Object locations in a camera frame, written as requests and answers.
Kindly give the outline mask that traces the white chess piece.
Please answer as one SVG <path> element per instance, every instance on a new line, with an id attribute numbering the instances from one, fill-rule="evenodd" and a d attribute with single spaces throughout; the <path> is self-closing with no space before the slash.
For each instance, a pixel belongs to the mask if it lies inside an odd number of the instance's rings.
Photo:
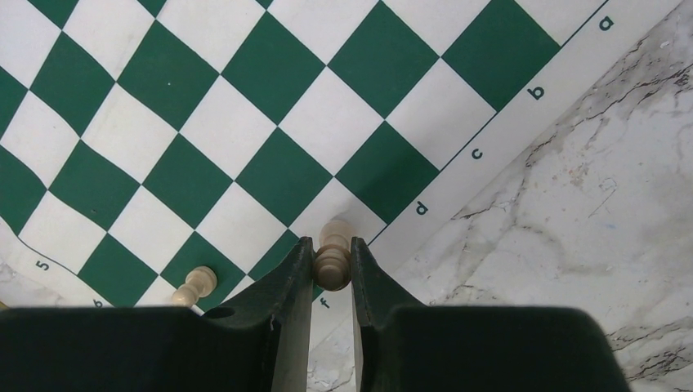
<path id="1" fill-rule="evenodd" d="M 319 249 L 312 266 L 315 283 L 336 292 L 351 281 L 351 238 L 354 230 L 344 220 L 331 220 L 320 231 Z"/>

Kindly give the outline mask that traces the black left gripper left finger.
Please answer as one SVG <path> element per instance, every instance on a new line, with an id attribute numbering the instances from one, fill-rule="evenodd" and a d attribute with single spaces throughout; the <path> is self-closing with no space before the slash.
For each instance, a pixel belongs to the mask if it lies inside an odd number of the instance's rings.
<path id="1" fill-rule="evenodd" d="M 303 391 L 315 258 L 300 238 L 266 276 L 196 314 L 183 306 L 1 313 L 4 391 Z"/>

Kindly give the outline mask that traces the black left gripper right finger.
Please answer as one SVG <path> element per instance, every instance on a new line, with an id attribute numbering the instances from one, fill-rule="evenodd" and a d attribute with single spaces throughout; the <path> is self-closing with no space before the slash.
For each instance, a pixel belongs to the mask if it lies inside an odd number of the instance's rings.
<path id="1" fill-rule="evenodd" d="M 351 242 L 360 391 L 626 391 L 604 332 L 582 310 L 423 304 Z"/>

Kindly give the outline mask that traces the white pawn piece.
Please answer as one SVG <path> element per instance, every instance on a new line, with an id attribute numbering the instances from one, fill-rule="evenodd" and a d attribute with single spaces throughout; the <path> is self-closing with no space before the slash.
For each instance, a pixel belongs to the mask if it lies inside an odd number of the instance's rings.
<path id="1" fill-rule="evenodd" d="M 185 278 L 185 282 L 171 295 L 174 305 L 192 307 L 200 298 L 209 296 L 218 284 L 215 272 L 201 265 L 192 269 Z"/>

